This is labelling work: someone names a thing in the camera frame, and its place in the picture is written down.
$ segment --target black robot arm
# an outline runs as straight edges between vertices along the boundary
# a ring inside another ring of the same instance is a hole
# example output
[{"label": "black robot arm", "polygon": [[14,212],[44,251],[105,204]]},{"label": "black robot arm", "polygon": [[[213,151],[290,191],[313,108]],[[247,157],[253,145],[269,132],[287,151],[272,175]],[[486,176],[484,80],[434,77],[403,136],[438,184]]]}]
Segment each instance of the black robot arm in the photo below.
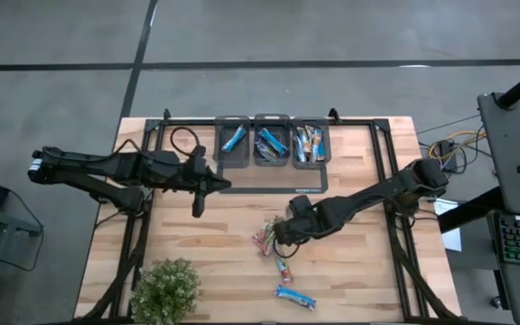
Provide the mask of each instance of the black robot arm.
[{"label": "black robot arm", "polygon": [[[188,159],[180,162],[175,152],[165,150],[98,156],[43,147],[33,152],[28,175],[30,180],[40,184],[63,183],[84,190],[95,200],[109,200],[117,208],[134,213],[146,209],[141,186],[194,192],[192,216],[198,218],[204,211],[208,194],[231,186],[230,181],[218,177],[206,165],[205,152],[205,147],[197,145]],[[125,187],[119,188],[89,175],[105,176]]]},{"label": "black robot arm", "polygon": [[290,201],[292,218],[274,225],[276,241],[289,246],[326,237],[341,230],[359,211],[386,200],[395,203],[397,212],[411,214],[418,209],[420,197],[441,196],[447,184],[438,161],[419,159],[390,179],[348,197],[326,198],[312,204],[301,195]]}]

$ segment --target plastic bin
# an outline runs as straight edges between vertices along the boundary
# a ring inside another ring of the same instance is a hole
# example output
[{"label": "plastic bin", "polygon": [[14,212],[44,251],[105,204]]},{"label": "plastic bin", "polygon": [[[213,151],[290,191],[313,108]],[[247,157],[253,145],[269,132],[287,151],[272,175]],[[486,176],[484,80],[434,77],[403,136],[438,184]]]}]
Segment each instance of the plastic bin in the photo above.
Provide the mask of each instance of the plastic bin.
[{"label": "plastic bin", "polygon": [[[222,151],[222,146],[232,138],[239,126],[243,125],[246,135],[231,152]],[[214,120],[216,135],[213,158],[221,168],[246,168],[250,164],[250,119],[248,116],[218,116]]]},{"label": "plastic bin", "polygon": [[282,167],[288,163],[290,158],[290,117],[286,114],[258,114],[254,116],[254,142],[259,140],[258,133],[266,128],[280,143],[288,148],[284,156],[279,159],[268,160],[258,152],[254,146],[254,161],[258,166]]},{"label": "plastic bin", "polygon": [[326,157],[322,162],[301,162],[296,157],[296,142],[292,141],[292,165],[296,169],[301,170],[315,170],[326,165],[327,162],[332,158],[330,150],[330,130],[329,122],[326,118],[322,117],[295,117],[292,120],[292,139],[298,136],[297,126],[313,126],[322,130],[322,143],[324,144],[324,156]]}]

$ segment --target gray floor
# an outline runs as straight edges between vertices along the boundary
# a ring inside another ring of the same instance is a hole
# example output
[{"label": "gray floor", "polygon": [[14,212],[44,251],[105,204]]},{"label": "gray floor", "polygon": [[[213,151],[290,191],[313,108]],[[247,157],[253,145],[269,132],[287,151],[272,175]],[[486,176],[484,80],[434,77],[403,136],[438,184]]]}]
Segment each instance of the gray floor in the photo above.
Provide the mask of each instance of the gray floor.
[{"label": "gray floor", "polygon": [[[131,62],[147,0],[44,3],[0,0],[0,64]],[[145,61],[520,59],[520,1],[161,0]],[[45,225],[38,267],[9,268],[0,324],[68,320],[74,310],[98,205],[64,186],[26,177],[45,144],[108,153],[129,71],[0,72],[0,184],[22,194]],[[505,90],[520,66],[330,70],[145,71],[131,116],[284,112],[412,116],[417,130],[476,114],[480,93]],[[419,139],[431,143],[473,119]],[[446,198],[469,200],[496,185],[484,156],[453,176]],[[27,216],[15,205],[11,211]],[[35,242],[18,243],[27,264]],[[488,306],[492,273],[453,267],[461,309],[510,322]]]}]

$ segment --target green plant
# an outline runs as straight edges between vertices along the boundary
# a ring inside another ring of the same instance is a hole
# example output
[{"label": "green plant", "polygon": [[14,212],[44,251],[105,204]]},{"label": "green plant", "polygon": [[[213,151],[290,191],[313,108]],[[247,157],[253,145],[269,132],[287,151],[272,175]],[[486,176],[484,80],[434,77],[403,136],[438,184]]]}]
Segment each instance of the green plant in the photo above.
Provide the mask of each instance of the green plant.
[{"label": "green plant", "polygon": [[135,322],[146,325],[179,323],[189,312],[196,311],[200,281],[190,261],[157,261],[142,276],[132,295]]}]

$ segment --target wooden tabletop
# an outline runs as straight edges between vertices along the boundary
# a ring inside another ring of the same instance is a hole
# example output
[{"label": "wooden tabletop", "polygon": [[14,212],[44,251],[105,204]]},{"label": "wooden tabletop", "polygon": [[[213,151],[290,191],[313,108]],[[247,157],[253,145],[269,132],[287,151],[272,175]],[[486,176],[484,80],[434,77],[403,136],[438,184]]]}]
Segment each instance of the wooden tabletop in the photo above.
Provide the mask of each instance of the wooden tabletop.
[{"label": "wooden tabletop", "polygon": [[[420,151],[413,120],[388,117],[393,132],[399,167],[419,158]],[[116,146],[125,139],[141,143],[145,118],[122,120]],[[166,150],[172,150],[170,132],[164,134]],[[212,160],[213,126],[192,127],[200,142],[208,148]],[[178,132],[180,148],[194,145],[190,135]],[[381,136],[385,171],[390,175]],[[370,133],[364,126],[330,127],[332,160],[328,164],[329,189],[311,195],[311,200],[349,195],[378,182]],[[274,180],[276,168],[254,167],[257,175]],[[206,198],[201,218],[191,216],[193,196],[188,193],[160,193],[155,197],[145,252],[144,267],[155,260],[183,257],[190,259],[201,280],[198,310],[186,321],[202,322],[332,322],[398,321],[402,313],[396,289],[393,260],[386,234],[385,214],[380,205],[361,213],[339,233],[322,240],[311,240],[288,262],[296,291],[317,300],[315,311],[274,297],[281,282],[274,257],[263,257],[251,236],[268,220],[283,215],[293,194],[219,194]],[[428,204],[424,209],[432,209]],[[116,210],[106,205],[98,220]],[[431,217],[420,212],[417,216]],[[81,284],[75,315],[89,311],[116,276],[125,229],[125,217],[112,218],[96,230]],[[421,272],[446,306],[460,315],[449,263],[437,222],[423,220],[413,228]],[[131,276],[126,283],[121,313],[125,314]],[[407,288],[414,314],[417,314],[414,290],[407,277]]]}]

